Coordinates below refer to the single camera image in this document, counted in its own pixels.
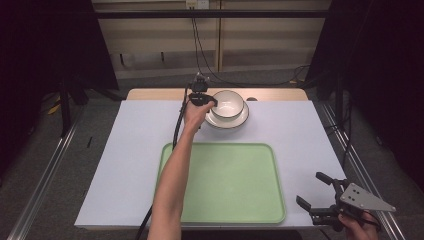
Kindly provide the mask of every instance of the forearm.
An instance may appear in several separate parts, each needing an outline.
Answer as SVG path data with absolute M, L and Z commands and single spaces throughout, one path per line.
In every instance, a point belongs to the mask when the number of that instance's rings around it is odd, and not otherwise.
M 184 129 L 162 170 L 154 207 L 181 212 L 188 180 L 191 146 L 194 134 Z

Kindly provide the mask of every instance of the hand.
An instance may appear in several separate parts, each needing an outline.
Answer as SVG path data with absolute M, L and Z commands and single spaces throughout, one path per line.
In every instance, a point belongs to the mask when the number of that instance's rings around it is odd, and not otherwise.
M 197 132 L 200 125 L 205 121 L 206 113 L 214 106 L 214 102 L 210 101 L 203 106 L 195 106 L 192 102 L 187 102 L 184 114 L 184 129 L 190 130 L 193 134 Z
M 368 221 L 374 220 L 367 212 L 362 213 L 362 218 Z M 342 214 L 339 214 L 339 220 L 346 227 L 346 238 L 348 240 L 378 240 L 375 226 L 365 223 L 361 227 L 356 220 Z

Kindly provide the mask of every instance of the metal rail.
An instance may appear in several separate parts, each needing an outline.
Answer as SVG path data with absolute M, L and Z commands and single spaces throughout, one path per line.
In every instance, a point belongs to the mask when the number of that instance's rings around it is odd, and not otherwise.
M 46 195 L 47 189 L 52 182 L 53 176 L 74 136 L 76 126 L 81 120 L 84 108 L 85 107 L 81 107 L 78 110 L 75 121 L 69 129 L 68 133 L 64 137 L 60 138 L 56 150 L 54 151 L 53 156 L 51 157 L 49 164 L 43 173 L 43 176 L 38 182 L 37 187 L 32 193 L 30 200 L 19 216 L 7 240 L 24 240 L 26 238 L 29 229 L 31 228 L 31 225 L 38 213 L 38 210 L 43 203 L 44 196 Z
M 124 18 L 326 18 L 326 10 L 97 10 L 99 19 Z

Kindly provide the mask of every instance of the human arm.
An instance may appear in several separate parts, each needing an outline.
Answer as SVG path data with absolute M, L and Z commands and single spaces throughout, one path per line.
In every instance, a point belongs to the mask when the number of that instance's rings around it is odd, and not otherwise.
M 374 221 L 368 212 L 363 212 L 362 218 L 368 221 Z M 342 214 L 339 214 L 339 220 L 346 227 L 346 238 L 348 240 L 378 240 L 375 226 L 365 223 L 361 227 L 356 220 Z
M 180 218 L 187 186 L 191 148 L 199 126 L 213 102 L 197 107 L 187 103 L 184 129 L 171 156 L 162 170 L 152 208 L 148 239 L 181 239 Z

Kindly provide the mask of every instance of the green tray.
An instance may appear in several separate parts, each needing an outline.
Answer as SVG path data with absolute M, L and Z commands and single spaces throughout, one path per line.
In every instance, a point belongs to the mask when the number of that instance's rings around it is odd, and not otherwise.
M 171 152 L 165 145 L 159 174 Z M 182 222 L 279 223 L 285 215 L 270 146 L 193 144 Z

